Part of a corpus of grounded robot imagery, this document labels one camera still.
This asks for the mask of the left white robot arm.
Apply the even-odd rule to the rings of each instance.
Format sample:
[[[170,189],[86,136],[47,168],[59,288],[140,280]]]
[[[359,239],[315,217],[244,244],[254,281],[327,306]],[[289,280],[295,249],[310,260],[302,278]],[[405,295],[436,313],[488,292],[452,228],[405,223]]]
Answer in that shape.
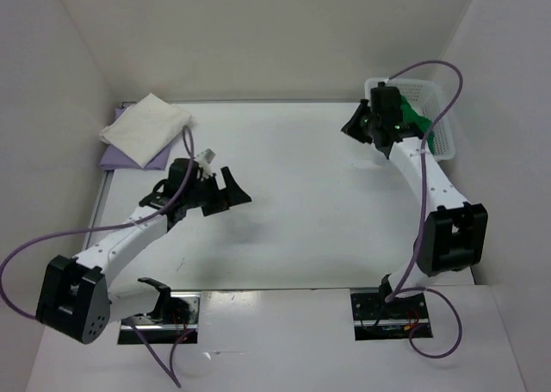
[[[208,172],[209,164],[179,158],[167,178],[154,185],[121,228],[71,258],[58,256],[46,267],[35,319],[84,344],[95,341],[107,324],[144,315],[159,323],[182,310],[171,288],[141,277],[134,289],[112,290],[115,278],[148,246],[162,239],[198,208],[216,215],[251,202],[228,167],[220,170],[225,186]]]

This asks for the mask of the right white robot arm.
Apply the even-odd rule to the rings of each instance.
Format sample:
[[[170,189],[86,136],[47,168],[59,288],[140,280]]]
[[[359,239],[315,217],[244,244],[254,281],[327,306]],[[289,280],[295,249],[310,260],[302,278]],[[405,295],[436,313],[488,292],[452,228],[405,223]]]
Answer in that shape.
[[[396,317],[407,308],[407,297],[427,288],[438,275],[463,271],[481,261],[488,212],[450,182],[431,153],[425,132],[405,119],[397,87],[375,85],[341,130],[390,161],[420,203],[412,258],[385,276],[379,288],[379,310]]]

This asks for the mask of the cream white t shirt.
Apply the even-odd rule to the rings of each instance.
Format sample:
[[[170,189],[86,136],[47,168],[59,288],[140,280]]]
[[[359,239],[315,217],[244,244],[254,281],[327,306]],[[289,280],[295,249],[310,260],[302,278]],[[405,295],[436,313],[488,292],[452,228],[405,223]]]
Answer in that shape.
[[[171,142],[191,121],[191,114],[154,94],[115,111],[115,121],[100,133],[107,145],[100,160],[105,171],[137,169],[162,171]]]

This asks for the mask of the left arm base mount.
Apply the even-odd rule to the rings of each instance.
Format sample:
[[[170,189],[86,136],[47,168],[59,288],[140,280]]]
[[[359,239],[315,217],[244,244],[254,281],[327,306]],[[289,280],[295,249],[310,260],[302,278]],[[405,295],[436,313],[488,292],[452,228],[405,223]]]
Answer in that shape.
[[[196,344],[200,306],[200,292],[176,291],[162,318],[138,314],[128,320],[151,345],[171,345],[183,335],[182,344]]]

